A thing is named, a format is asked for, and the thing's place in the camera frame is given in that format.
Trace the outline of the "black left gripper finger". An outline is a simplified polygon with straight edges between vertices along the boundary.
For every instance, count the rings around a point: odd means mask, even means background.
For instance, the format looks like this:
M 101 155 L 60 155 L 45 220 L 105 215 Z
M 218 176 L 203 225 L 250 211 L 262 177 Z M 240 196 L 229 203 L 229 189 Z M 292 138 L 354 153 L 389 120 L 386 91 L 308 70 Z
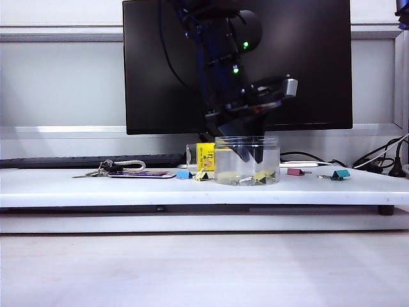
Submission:
M 243 162 L 250 161 L 250 146 L 256 137 L 247 129 L 247 122 L 236 119 L 218 126 L 222 140 L 232 149 Z
M 254 159 L 257 163 L 263 161 L 263 143 L 265 135 L 265 120 L 266 116 L 259 116 L 254 122 Z

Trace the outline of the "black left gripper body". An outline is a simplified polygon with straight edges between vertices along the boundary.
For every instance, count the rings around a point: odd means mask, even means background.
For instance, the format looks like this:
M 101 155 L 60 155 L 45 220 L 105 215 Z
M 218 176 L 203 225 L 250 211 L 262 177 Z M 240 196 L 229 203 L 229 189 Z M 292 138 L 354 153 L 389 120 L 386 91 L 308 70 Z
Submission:
M 279 107 L 283 99 L 280 86 L 248 86 L 238 98 L 210 109 L 204 116 L 208 126 L 221 126 L 236 119 L 257 118 Z

